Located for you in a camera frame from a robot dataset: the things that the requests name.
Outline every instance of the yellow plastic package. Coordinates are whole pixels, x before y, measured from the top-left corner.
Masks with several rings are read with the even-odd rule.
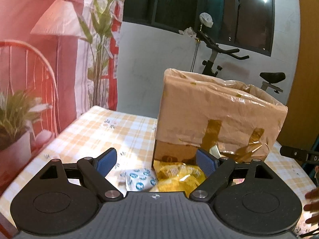
[[[195,165],[155,160],[154,169],[159,182],[151,191],[184,191],[189,197],[189,194],[205,180],[205,174]]]

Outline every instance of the flower pot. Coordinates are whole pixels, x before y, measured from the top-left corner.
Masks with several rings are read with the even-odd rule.
[[[18,175],[31,158],[30,133],[26,132],[18,141],[0,151],[0,190]]]

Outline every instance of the white packet with blue print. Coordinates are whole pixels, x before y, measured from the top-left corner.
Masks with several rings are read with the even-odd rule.
[[[127,191],[146,191],[157,184],[154,171],[146,168],[126,170],[120,177],[125,179]]]

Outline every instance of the window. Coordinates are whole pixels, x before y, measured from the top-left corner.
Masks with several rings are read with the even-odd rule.
[[[199,29],[199,14],[212,16],[203,31],[217,43],[271,54],[273,0],[125,0],[124,21],[174,32]]]

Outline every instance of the table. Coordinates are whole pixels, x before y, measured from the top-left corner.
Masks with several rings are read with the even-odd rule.
[[[63,163],[76,163],[86,157],[97,157],[110,147],[117,150],[117,163],[106,179],[124,195],[126,188],[119,183],[122,171],[132,168],[151,168],[154,149],[154,131],[157,120],[114,112],[98,106],[92,107],[67,127],[45,148],[10,184],[0,198],[0,212],[14,224],[10,203],[24,185],[50,160],[60,158]],[[306,204],[305,192],[315,185],[293,159],[279,154],[280,144],[275,143],[265,162],[297,194],[302,205]],[[311,214],[303,212],[295,232],[303,234],[318,226],[305,224]]]

